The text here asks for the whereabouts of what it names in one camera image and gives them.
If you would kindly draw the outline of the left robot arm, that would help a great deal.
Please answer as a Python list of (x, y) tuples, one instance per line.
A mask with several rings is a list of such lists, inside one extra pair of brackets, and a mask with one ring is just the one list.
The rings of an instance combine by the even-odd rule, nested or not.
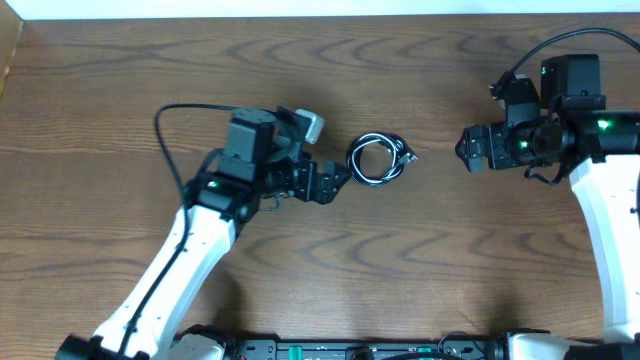
[(349, 180), (333, 161), (324, 170), (304, 152), (324, 119), (308, 110), (228, 107), (227, 143), (211, 151), (195, 176), (179, 181), (182, 205), (168, 237), (132, 292), (90, 339), (70, 335), (59, 359), (213, 359), (227, 352), (208, 334), (178, 327), (214, 266), (236, 242), (264, 198), (332, 202)]

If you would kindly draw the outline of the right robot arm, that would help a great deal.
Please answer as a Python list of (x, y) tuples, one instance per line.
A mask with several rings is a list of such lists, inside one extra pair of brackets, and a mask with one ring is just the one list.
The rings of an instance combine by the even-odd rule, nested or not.
[(522, 167), (550, 185), (567, 179), (584, 215), (603, 305), (603, 340), (570, 340), (542, 330), (507, 331), (487, 359), (636, 359), (639, 356), (639, 114), (609, 111), (595, 54), (551, 57), (541, 86), (515, 76), (499, 95), (503, 122), (463, 130), (456, 155), (471, 173)]

